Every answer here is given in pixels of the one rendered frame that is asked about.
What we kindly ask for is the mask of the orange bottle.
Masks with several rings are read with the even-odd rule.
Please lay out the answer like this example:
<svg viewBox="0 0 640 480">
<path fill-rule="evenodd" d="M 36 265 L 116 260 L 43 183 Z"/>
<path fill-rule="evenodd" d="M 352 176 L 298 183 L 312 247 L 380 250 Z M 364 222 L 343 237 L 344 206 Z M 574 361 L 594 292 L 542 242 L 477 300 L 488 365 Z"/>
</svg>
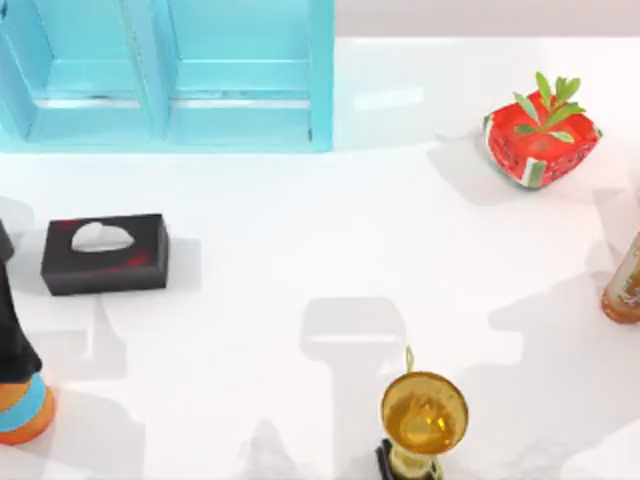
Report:
<svg viewBox="0 0 640 480">
<path fill-rule="evenodd" d="M 640 324 L 640 232 L 601 297 L 604 314 L 619 324 Z"/>
</svg>

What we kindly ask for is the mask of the black tissue box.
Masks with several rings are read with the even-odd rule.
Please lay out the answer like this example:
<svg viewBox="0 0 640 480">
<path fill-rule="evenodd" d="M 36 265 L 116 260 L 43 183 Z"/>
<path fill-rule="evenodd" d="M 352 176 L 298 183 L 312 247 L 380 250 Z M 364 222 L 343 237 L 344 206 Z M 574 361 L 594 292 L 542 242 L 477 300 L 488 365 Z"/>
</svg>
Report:
<svg viewBox="0 0 640 480">
<path fill-rule="evenodd" d="M 135 243 L 103 253 L 73 251 L 73 235 L 90 222 L 121 227 Z M 41 277 L 53 296 L 162 289 L 168 280 L 169 253 L 170 239 L 159 213 L 52 220 Z"/>
</svg>

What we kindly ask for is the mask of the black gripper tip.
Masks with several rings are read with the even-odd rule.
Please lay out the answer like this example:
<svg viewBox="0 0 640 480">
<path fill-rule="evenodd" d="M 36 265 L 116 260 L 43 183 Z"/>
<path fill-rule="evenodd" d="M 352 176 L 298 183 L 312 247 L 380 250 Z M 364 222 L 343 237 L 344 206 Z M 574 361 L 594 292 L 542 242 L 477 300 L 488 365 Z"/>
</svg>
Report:
<svg viewBox="0 0 640 480">
<path fill-rule="evenodd" d="M 0 220 L 0 384 L 23 384 L 42 369 L 42 360 L 26 337 L 16 313 L 7 262 L 14 254 Z"/>
</svg>

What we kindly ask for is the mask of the light blue rack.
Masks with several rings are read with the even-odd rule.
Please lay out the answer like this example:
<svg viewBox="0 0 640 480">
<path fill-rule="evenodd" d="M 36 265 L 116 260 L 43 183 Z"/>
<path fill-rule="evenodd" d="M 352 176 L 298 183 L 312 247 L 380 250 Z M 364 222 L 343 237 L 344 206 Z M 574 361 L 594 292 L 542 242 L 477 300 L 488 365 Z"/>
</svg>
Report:
<svg viewBox="0 0 640 480">
<path fill-rule="evenodd" d="M 0 0 L 0 152 L 324 152 L 335 0 Z"/>
</svg>

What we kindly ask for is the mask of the white tissue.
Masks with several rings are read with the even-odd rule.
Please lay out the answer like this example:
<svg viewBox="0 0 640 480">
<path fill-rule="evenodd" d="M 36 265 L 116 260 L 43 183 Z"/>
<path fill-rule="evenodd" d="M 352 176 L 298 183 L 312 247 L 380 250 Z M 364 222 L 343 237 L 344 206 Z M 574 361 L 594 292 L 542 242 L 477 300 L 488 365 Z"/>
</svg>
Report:
<svg viewBox="0 0 640 480">
<path fill-rule="evenodd" d="M 121 227 L 90 222 L 75 232 L 71 248 L 79 253 L 103 253 L 126 249 L 134 243 L 132 235 Z"/>
</svg>

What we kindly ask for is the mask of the red plant pot with plant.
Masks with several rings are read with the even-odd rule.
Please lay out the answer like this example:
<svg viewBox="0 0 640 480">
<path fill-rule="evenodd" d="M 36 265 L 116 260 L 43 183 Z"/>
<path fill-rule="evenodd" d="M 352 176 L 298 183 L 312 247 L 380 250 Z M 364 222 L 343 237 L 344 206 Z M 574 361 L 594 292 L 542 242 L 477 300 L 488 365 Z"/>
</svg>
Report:
<svg viewBox="0 0 640 480">
<path fill-rule="evenodd" d="M 593 151 L 601 129 L 574 100 L 579 78 L 554 82 L 538 72 L 536 90 L 515 92 L 513 102 L 483 119 L 489 157 L 516 184 L 539 190 L 563 178 Z"/>
</svg>

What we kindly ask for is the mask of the gold trophy with black base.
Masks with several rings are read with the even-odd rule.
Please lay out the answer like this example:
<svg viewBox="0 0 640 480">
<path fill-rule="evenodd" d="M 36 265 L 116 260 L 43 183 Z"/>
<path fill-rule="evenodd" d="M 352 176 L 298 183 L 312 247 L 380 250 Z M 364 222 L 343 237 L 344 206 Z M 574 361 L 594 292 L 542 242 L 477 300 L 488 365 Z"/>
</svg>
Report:
<svg viewBox="0 0 640 480">
<path fill-rule="evenodd" d="M 447 378 L 414 368 L 405 348 L 406 372 L 386 388 L 380 418 L 386 437 L 375 453 L 380 480 L 445 480 L 439 456 L 456 447 L 469 422 L 462 392 Z"/>
</svg>

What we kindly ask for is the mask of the orange and blue cup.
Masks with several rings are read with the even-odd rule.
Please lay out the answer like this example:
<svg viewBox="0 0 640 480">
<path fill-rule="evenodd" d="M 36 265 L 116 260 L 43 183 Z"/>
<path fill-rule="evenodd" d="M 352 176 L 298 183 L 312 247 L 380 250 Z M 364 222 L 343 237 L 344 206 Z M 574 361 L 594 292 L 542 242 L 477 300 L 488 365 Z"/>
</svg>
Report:
<svg viewBox="0 0 640 480">
<path fill-rule="evenodd" d="M 40 373 L 25 383 L 0 383 L 0 445 L 37 438 L 51 424 L 55 408 L 53 392 Z"/>
</svg>

